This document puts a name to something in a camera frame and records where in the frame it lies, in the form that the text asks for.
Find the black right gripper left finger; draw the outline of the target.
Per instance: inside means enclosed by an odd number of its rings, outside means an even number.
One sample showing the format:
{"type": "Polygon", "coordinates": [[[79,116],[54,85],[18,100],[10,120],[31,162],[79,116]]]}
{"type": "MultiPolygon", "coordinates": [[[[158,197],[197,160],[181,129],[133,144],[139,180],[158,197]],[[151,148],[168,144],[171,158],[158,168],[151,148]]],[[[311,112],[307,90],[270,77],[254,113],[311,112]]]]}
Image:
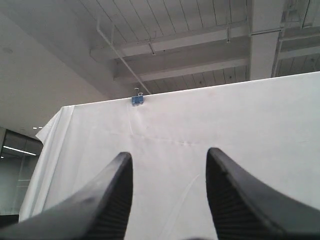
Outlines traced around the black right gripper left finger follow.
{"type": "Polygon", "coordinates": [[[0,230],[2,240],[123,240],[133,200],[133,161],[119,153],[61,203],[0,230]]]}

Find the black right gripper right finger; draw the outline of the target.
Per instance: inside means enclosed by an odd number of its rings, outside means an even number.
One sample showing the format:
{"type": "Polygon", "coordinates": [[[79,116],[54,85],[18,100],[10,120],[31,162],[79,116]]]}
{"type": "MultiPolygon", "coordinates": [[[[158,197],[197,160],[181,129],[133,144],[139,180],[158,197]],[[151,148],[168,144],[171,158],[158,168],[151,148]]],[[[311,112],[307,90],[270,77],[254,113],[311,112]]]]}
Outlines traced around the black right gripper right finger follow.
{"type": "Polygon", "coordinates": [[[206,156],[206,194],[220,240],[318,240],[320,211],[263,183],[221,149],[206,156]]]}

